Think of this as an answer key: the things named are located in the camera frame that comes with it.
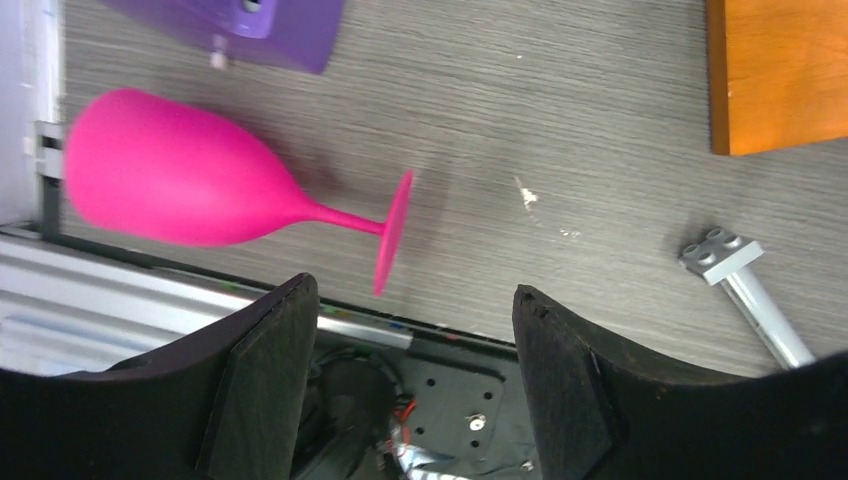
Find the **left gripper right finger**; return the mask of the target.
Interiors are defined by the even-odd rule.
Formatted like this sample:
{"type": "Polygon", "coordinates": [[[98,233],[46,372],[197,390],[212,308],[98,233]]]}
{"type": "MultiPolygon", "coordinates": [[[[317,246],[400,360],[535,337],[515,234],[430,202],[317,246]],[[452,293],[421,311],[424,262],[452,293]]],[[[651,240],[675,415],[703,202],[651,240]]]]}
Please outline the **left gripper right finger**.
{"type": "Polygon", "coordinates": [[[513,329],[546,479],[843,479],[847,357],[746,378],[585,320],[538,289],[513,329]]]}

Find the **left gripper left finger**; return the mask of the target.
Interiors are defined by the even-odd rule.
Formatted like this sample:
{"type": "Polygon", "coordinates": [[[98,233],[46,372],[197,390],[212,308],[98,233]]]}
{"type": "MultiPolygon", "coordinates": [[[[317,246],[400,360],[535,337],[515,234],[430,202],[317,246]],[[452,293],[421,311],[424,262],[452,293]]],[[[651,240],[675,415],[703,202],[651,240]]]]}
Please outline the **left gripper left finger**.
{"type": "Polygon", "coordinates": [[[5,479],[285,479],[317,331],[299,274],[103,372],[1,374],[5,479]]]}

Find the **pink plastic wine glass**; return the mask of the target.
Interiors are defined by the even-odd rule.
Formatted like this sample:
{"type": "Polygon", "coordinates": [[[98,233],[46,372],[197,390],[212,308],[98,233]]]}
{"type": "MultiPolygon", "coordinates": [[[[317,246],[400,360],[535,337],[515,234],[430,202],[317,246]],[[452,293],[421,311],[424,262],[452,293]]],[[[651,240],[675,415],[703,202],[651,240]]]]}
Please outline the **pink plastic wine glass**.
{"type": "Polygon", "coordinates": [[[400,180],[384,221],[311,199],[277,155],[236,123],[142,90],[87,105],[63,149],[63,184],[78,214],[100,228],[187,247],[249,242],[301,222],[377,236],[373,291],[388,282],[414,181],[400,180]]]}

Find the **gold wire wine glass rack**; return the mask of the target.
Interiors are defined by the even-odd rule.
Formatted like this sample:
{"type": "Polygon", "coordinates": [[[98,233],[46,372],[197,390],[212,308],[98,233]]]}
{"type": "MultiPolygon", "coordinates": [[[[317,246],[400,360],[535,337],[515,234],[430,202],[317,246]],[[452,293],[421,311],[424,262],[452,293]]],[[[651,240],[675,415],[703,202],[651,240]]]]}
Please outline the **gold wire wine glass rack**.
{"type": "Polygon", "coordinates": [[[846,137],[846,2],[705,6],[714,153],[741,156],[846,137]]]}

